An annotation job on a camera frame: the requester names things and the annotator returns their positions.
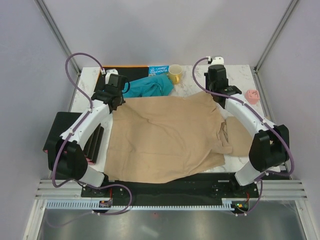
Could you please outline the beige t shirt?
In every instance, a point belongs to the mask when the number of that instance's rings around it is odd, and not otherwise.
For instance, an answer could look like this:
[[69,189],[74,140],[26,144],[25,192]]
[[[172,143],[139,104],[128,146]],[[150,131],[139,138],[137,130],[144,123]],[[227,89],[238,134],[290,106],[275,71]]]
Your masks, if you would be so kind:
[[112,180],[167,183],[222,166],[233,149],[205,92],[128,98],[112,119],[104,166]]

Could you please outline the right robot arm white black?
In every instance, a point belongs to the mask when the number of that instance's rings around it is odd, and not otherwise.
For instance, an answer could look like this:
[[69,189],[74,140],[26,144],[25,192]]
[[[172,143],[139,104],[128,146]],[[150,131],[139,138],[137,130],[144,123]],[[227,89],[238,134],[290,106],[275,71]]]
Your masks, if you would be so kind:
[[252,137],[249,162],[234,174],[229,184],[230,193],[240,197],[247,191],[247,185],[271,173],[271,168],[293,159],[289,148],[289,130],[285,125],[275,125],[256,112],[240,89],[229,85],[226,69],[222,65],[210,66],[204,76],[205,91],[230,112]]

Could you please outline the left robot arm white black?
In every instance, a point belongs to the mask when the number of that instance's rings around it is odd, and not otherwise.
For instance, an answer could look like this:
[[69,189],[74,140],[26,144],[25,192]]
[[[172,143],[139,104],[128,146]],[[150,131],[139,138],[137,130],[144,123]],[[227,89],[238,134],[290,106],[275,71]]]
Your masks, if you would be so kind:
[[125,103],[124,83],[107,83],[104,90],[95,92],[91,97],[79,87],[77,90],[89,101],[89,107],[78,119],[58,137],[57,143],[47,150],[53,157],[51,181],[55,188],[60,188],[74,180],[92,187],[99,197],[106,196],[110,185],[104,181],[105,175],[88,165],[83,149],[101,122],[119,106]]

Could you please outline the teal t shirt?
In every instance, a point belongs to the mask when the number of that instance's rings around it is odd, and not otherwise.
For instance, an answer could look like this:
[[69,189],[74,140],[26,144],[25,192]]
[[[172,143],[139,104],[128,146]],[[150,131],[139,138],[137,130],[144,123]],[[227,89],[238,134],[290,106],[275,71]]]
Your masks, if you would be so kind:
[[161,97],[168,96],[173,89],[171,80],[165,74],[160,74],[133,80],[129,84],[127,82],[122,94],[124,98]]

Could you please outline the black drawer organiser with pink fronts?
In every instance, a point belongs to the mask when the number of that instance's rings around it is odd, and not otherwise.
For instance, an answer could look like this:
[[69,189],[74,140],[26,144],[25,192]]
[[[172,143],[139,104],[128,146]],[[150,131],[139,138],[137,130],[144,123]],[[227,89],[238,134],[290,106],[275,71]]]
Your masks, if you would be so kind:
[[[60,135],[71,127],[79,118],[80,112],[63,112],[56,114],[50,132],[43,147],[43,151],[48,154],[50,142],[55,143],[55,138],[59,140]],[[89,165],[95,165],[98,161],[98,154],[104,134],[104,128],[101,124],[97,126],[93,134],[87,140],[83,152]]]

